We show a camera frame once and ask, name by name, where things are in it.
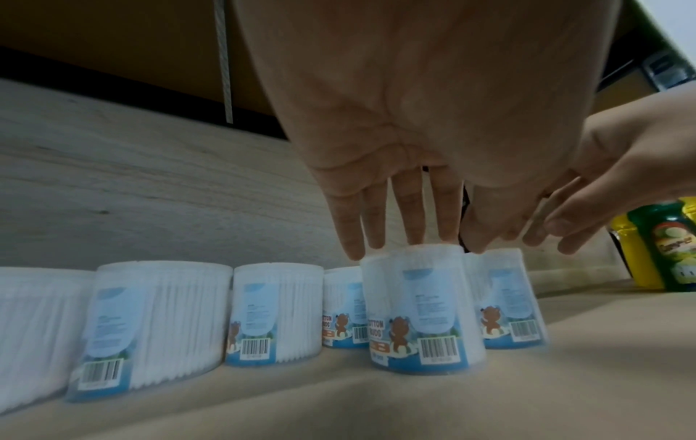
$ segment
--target brown bear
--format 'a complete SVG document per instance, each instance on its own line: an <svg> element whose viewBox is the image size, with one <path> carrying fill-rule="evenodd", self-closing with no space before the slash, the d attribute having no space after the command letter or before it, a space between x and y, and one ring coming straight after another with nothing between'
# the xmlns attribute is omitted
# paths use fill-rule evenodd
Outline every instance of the brown bear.
<svg viewBox="0 0 696 440"><path fill-rule="evenodd" d="M500 309L498 307L488 306L485 309L481 309L481 313L484 316L484 319L481 320L481 324L486 327L486 333L492 335L493 330L500 330L500 324L498 323L500 319Z"/></svg>
<svg viewBox="0 0 696 440"><path fill-rule="evenodd" d="M239 335L240 323L234 322L230 324L230 333L228 334L228 349L232 349L232 346L237 343L237 335Z"/></svg>
<svg viewBox="0 0 696 440"><path fill-rule="evenodd" d="M406 335L409 331L408 320L399 316L393 320L389 320L389 324L391 324L389 338L394 345L394 352L398 352L401 346L405 346L408 351L408 340L406 339Z"/></svg>
<svg viewBox="0 0 696 440"><path fill-rule="evenodd" d="M346 325L348 325L348 314L341 313L336 316L336 336L340 336L341 333L345 333L348 336L348 330L346 330Z"/></svg>

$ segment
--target yellow bottle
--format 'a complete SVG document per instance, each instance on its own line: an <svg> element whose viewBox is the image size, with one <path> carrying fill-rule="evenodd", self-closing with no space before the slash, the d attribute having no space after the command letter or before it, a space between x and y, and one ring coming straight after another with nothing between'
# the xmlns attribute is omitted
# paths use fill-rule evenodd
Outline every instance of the yellow bottle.
<svg viewBox="0 0 696 440"><path fill-rule="evenodd" d="M681 200L684 202L684 214L696 223L696 197L683 197ZM628 215L622 214L615 217L611 221L611 228L618 235L623 256L626 258L626 264L636 284L648 289L664 289L665 285L653 264L650 252L638 233L638 228L629 220Z"/></svg>

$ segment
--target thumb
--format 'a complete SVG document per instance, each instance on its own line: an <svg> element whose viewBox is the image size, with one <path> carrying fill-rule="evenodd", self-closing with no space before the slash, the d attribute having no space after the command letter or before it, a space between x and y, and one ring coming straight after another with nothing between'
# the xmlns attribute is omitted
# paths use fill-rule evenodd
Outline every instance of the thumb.
<svg viewBox="0 0 696 440"><path fill-rule="evenodd" d="M533 210L541 189L474 188L472 202L460 224L460 236L467 249L477 254L497 237L507 233L527 212Z"/></svg>
<svg viewBox="0 0 696 440"><path fill-rule="evenodd" d="M618 161L551 212L544 229L552 236L566 237L602 219L668 199L662 173L651 172L651 168L649 164L640 167L629 161Z"/></svg>

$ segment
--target hand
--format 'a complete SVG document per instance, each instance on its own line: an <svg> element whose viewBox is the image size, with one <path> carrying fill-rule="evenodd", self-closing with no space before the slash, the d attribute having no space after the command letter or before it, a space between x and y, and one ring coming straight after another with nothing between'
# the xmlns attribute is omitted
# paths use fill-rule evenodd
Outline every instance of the hand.
<svg viewBox="0 0 696 440"><path fill-rule="evenodd" d="M382 247L387 181L423 241L421 166L440 238L481 252L567 168L619 3L254 0L236 12L294 148L354 260Z"/></svg>
<svg viewBox="0 0 696 440"><path fill-rule="evenodd" d="M696 85L589 117L565 181L532 221L526 244L550 234L572 254L616 215L696 195Z"/></svg>

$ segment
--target blue label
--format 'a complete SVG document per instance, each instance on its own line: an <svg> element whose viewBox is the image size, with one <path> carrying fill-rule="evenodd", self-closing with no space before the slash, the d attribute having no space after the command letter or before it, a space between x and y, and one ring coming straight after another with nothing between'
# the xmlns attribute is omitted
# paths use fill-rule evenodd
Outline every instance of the blue label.
<svg viewBox="0 0 696 440"><path fill-rule="evenodd" d="M225 363L253 366L276 363L278 284L242 288L242 306L232 311Z"/></svg>
<svg viewBox="0 0 696 440"><path fill-rule="evenodd" d="M405 270L403 276L403 295L391 316L370 315L372 361L407 373L467 368L449 272Z"/></svg>
<svg viewBox="0 0 696 440"><path fill-rule="evenodd" d="M342 293L343 304L331 310L324 309L322 342L333 348L367 347L370 339L363 283L348 284Z"/></svg>
<svg viewBox="0 0 696 440"><path fill-rule="evenodd" d="M533 293L520 269L489 271L490 291L479 292L476 316L487 349L543 344Z"/></svg>
<svg viewBox="0 0 696 440"><path fill-rule="evenodd" d="M128 390L144 305L141 289L120 287L97 292L90 304L79 365L70 377L68 400Z"/></svg>

